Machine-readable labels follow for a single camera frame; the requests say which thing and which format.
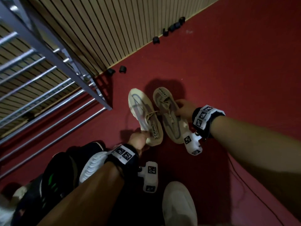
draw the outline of cable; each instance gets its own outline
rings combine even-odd
[[[227,154],[227,156],[228,156],[228,159],[229,159],[229,161],[230,161],[230,163],[231,163],[231,166],[232,166],[232,168],[233,168],[233,170],[234,170],[234,172],[237,174],[237,176],[241,179],[241,181],[249,188],[249,190],[274,214],[274,216],[277,218],[277,220],[280,222],[280,224],[282,225],[282,226],[284,226],[284,223],[279,219],[279,217],[276,215],[276,213],[274,213],[274,211],[263,201],[263,200],[261,200],[261,198],[260,197],[258,197],[258,195],[247,185],[247,183],[241,178],[241,176],[237,173],[237,171],[235,170],[235,168],[234,168],[234,166],[233,166],[233,163],[232,163],[232,161],[231,161],[231,159],[230,159],[230,157],[229,157],[229,155],[228,155],[228,153],[226,153]]]

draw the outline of wristband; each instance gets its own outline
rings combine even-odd
[[[193,127],[198,131],[198,134],[207,139],[213,136],[210,133],[210,125],[212,121],[219,117],[225,116],[224,111],[205,105],[202,108],[197,108],[192,115]]]
[[[109,152],[105,163],[110,161],[117,168],[120,167],[123,171],[124,180],[127,181],[137,178],[138,160],[139,156],[136,149],[130,144],[123,144]]]

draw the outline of metal shoe rack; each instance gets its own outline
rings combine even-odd
[[[66,105],[67,103],[73,101],[75,98],[77,98],[79,95],[82,95],[84,92],[87,92],[92,96],[92,100],[78,108],[77,110],[71,112],[70,114],[66,115],[64,118],[53,124],[52,126],[48,127],[47,129],[43,130],[36,136],[34,136],[32,139],[28,140],[27,142],[23,143],[21,146],[15,148],[7,155],[4,155],[0,158],[0,163],[4,160],[8,159],[10,156],[18,152],[20,149],[31,143],[33,140],[37,139],[38,137],[42,136],[43,134],[47,133],[50,129],[54,128],[55,126],[59,125],[63,121],[65,121],[67,118],[71,117],[84,107],[88,106],[93,102],[94,100],[101,103],[104,107],[87,118],[86,120],[82,121],[78,125],[76,125],[74,128],[70,129],[66,133],[64,133],[62,136],[57,138],[56,140],[52,141],[51,143],[47,144],[45,147],[40,149],[39,151],[32,154],[27,159],[23,160],[19,164],[15,165],[14,167],[10,168],[9,170],[5,171],[0,175],[0,179],[7,176],[9,173],[20,167],[21,165],[25,164],[29,160],[31,160],[33,157],[56,143],[57,141],[64,138],[66,135],[80,127],[81,125],[85,124],[98,114],[102,113],[104,110],[108,109],[111,110],[112,108],[107,104],[104,97],[102,96],[99,88],[95,84],[92,75],[83,67],[83,65],[80,64],[77,60],[74,59],[74,57],[70,56],[70,51],[68,52],[66,49],[66,46],[63,45],[63,42],[60,41],[54,33],[39,19],[36,17],[36,15],[29,11],[26,7],[22,5],[20,0],[0,0],[0,21],[4,21],[6,25],[9,25],[10,28],[12,28],[14,31],[9,33],[8,35],[2,37],[0,39],[0,47],[3,45],[10,43],[11,41],[22,38],[24,41],[26,41],[29,46],[31,46],[28,51],[22,53],[21,55],[8,60],[6,63],[3,63],[0,66],[0,74],[5,73],[6,70],[12,70],[12,67],[18,65],[20,62],[23,62],[27,58],[38,54],[39,59],[36,59],[34,62],[22,66],[19,68],[18,71],[11,72],[12,74],[8,75],[6,73],[6,77],[0,79],[0,88],[5,83],[16,79],[18,76],[20,76],[22,73],[30,70],[31,68],[34,68],[36,65],[40,64],[44,60],[50,61],[52,64],[54,64],[51,68],[47,69],[46,71],[40,73],[39,75],[35,76],[34,78],[29,79],[27,82],[20,86],[16,86],[11,91],[7,92],[5,95],[0,97],[0,103],[8,100],[11,96],[15,95],[16,93],[20,92],[22,89],[30,86],[32,83],[36,82],[38,79],[43,78],[44,76],[47,76],[54,70],[61,70],[65,75],[67,75],[69,78],[66,80],[60,82],[47,92],[43,93],[42,95],[37,96],[36,98],[33,98],[30,102],[28,102],[25,105],[21,105],[16,110],[11,111],[11,113],[7,114],[5,117],[3,117],[0,120],[0,129],[12,124],[13,122],[16,122],[18,119],[22,118],[25,114],[28,112],[38,108],[46,101],[49,101],[51,98],[53,99],[54,96],[58,96],[59,93],[63,92],[65,89],[70,87],[71,85],[78,85],[82,89],[77,91],[74,94],[70,94],[67,98],[59,102],[58,104],[55,104],[54,106],[50,107],[45,112],[39,114],[38,116],[34,117],[33,120],[23,124],[19,125],[20,127],[13,132],[9,133],[5,137],[3,137],[0,140],[0,147],[4,143],[6,143],[8,140],[12,139],[13,137],[16,137],[18,134],[23,132],[25,129],[29,128],[33,124],[37,123],[38,121],[42,121],[43,118],[47,117],[49,114],[54,112],[55,110],[61,108],[62,106]],[[51,39],[51,41],[58,47],[55,50],[51,50],[49,46],[47,46],[46,42],[43,40],[40,32],[43,31],[48,38]],[[64,58],[62,59],[58,53],[64,54]]]

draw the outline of slatted wall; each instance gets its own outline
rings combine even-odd
[[[96,76],[152,41],[154,36],[161,35],[163,28],[167,29],[181,16],[188,19],[217,0],[23,1],[38,12],[86,68]],[[0,22],[0,37],[3,38],[10,32],[12,30]],[[43,32],[41,34],[49,48],[55,50],[57,47],[47,39],[47,35],[44,35]],[[0,64],[12,60],[29,49],[30,46],[25,41],[20,38],[14,39],[0,48]],[[64,59],[61,52],[58,52],[58,55]],[[16,66],[0,73],[0,81],[40,58],[41,55],[35,54],[23,62],[19,62]],[[35,78],[51,66],[48,61],[44,60],[16,78],[0,85],[0,97]],[[57,69],[6,98],[0,102],[0,119],[67,78],[62,71]],[[32,112],[34,114],[41,113],[77,87],[77,84],[74,83],[40,104]],[[25,122],[26,118],[20,117],[0,128],[0,137],[7,135]]]

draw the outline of red carpet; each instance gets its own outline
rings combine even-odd
[[[50,158],[71,145],[102,139],[108,147],[126,141],[139,127],[128,108],[132,88],[152,98],[154,89],[168,88],[175,99],[186,98],[199,106],[212,105],[226,115],[269,127],[301,140],[300,52],[301,0],[220,0],[188,20],[181,29],[160,44],[148,44],[116,65],[127,67],[115,73],[106,92],[113,110],[92,121],[40,154],[1,181],[26,184],[39,175]],[[51,140],[89,117],[100,105],[82,113],[17,158],[3,165],[6,171]],[[45,121],[48,125],[66,111]],[[26,137],[38,129],[33,128]],[[145,152],[141,164],[159,164],[159,188],[155,195],[142,195],[137,215],[161,217],[161,197],[168,182],[177,180],[189,189],[196,205],[199,224],[232,221],[236,225],[280,225],[276,217],[229,170],[225,151],[214,140],[202,154],[189,155],[184,145],[174,144],[167,135],[160,146]],[[285,225],[299,222],[259,182],[234,163],[248,185],[279,216]]]

